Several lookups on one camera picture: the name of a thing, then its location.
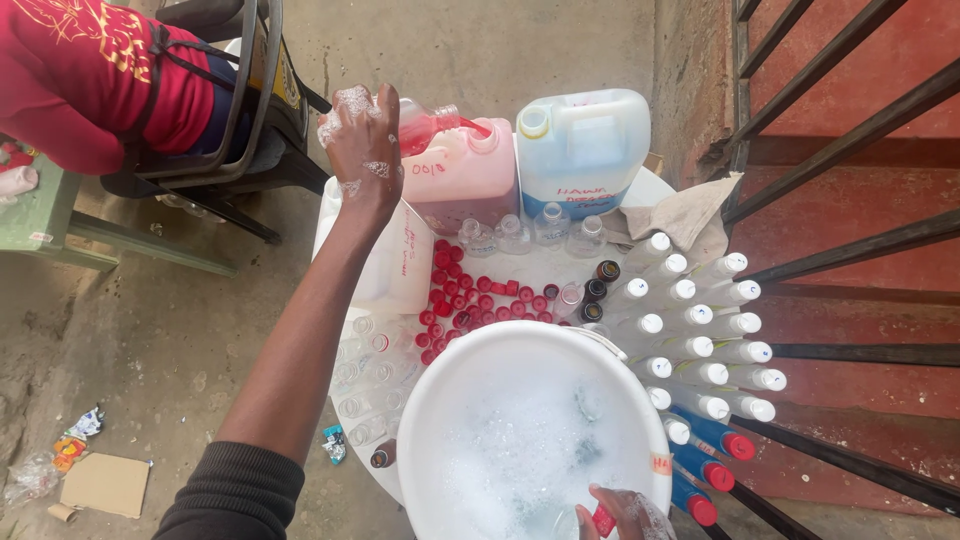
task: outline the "metal railing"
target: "metal railing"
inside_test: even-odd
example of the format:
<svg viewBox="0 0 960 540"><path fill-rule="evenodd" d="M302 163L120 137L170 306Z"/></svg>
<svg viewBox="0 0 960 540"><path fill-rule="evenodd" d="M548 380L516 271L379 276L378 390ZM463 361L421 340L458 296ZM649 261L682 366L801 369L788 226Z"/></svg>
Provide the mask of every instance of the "metal railing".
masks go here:
<svg viewBox="0 0 960 540"><path fill-rule="evenodd" d="M869 37L907 0L872 0L840 31L807 65L801 69L759 112L750 115L750 78L763 65L790 29L813 3L813 0L792 0L759 42L750 50L750 18L760 0L731 0L733 47L733 135L724 146L729 170L744 171L750 142L811 87L843 60L857 45ZM878 111L849 132L833 140L820 152L794 166L783 176L738 204L739 186L722 208L728 234L742 219L765 208L780 197L816 178L842 160L860 152L895 129L936 107L960 91L960 59L953 61L899 99ZM960 209L897 227L824 252L799 258L739 278L754 280L765 287L795 296L822 293L828 298L892 300L924 302L949 306L960 305L960 294L937 291L905 291L835 285L781 283L800 276L854 264L901 251L911 250L960 236ZM774 343L774 356L815 358L847 362L960 367L958 344L816 344ZM794 450L853 473L931 507L957 516L960 512L960 489L884 461L853 452L821 439L804 435L776 424L731 417L731 424L777 441ZM791 540L819 540L819 536L790 519L741 483L731 495L750 508L758 517ZM714 540L730 539L718 525L704 527Z"/></svg>

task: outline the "hand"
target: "hand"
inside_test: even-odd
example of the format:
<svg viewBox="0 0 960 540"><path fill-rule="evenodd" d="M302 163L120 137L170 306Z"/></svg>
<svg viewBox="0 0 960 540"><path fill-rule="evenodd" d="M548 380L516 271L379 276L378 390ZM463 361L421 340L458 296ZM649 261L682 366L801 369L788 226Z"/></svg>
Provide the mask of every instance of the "hand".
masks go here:
<svg viewBox="0 0 960 540"><path fill-rule="evenodd" d="M620 540L676 540L670 521L650 502L636 491L607 489L592 483L590 495L609 510L616 520L616 532ZM590 511L581 504L574 507L577 523L580 524L580 540L600 540L600 533L590 518Z"/></svg>
<svg viewBox="0 0 960 540"><path fill-rule="evenodd" d="M343 192L340 216L378 232L390 221L403 191L398 123L399 96L385 84L376 103L363 85L337 90L333 110L321 114L317 124Z"/></svg>

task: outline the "person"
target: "person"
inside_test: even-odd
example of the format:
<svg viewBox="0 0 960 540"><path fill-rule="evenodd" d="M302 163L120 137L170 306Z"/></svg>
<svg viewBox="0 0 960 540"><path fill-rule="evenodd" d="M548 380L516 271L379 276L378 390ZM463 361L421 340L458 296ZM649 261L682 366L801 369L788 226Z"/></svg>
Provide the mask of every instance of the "person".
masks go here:
<svg viewBox="0 0 960 540"><path fill-rule="evenodd" d="M225 58L183 29L103 0L0 0L0 133L88 175L120 171L136 156L132 145L209 154L224 138L236 83ZM249 131L241 118L228 162ZM105 187L127 197L164 191L145 181Z"/></svg>
<svg viewBox="0 0 960 540"><path fill-rule="evenodd" d="M286 537L359 279L355 269L400 200L398 121L399 98L390 85L375 99L363 86L340 90L333 111L321 115L319 133L344 192L340 214L155 540ZM644 538L642 496L599 486L590 493L617 519L620 538ZM589 511L581 505L575 511L581 538L597 540Z"/></svg>

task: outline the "green table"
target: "green table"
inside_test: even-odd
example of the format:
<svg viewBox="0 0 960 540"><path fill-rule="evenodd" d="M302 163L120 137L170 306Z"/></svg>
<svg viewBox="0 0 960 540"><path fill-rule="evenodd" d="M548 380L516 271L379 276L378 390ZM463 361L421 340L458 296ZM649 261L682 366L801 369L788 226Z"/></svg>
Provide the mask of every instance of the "green table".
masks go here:
<svg viewBox="0 0 960 540"><path fill-rule="evenodd" d="M163 258L185 266L233 278L237 268L231 262L203 257L155 234L143 233L73 209L80 191L77 173L67 172L45 156L34 160L39 183L17 202L0 212L0 252L15 252L59 262L112 270L120 261L89 250L66 245L68 234Z"/></svg>

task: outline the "red shirt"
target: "red shirt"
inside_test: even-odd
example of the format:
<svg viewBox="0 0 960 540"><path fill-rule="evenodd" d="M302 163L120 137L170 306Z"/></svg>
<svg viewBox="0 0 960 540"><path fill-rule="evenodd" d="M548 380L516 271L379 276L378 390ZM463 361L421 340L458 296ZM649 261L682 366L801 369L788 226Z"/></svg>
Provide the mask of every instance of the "red shirt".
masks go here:
<svg viewBox="0 0 960 540"><path fill-rule="evenodd" d="M150 26L160 23L101 0L0 0L0 133L64 169L116 172L129 129L147 103L155 69ZM167 27L171 39L199 41ZM203 70L206 54L171 52ZM160 90L144 130L158 152L182 154L213 110L213 83L160 60Z"/></svg>

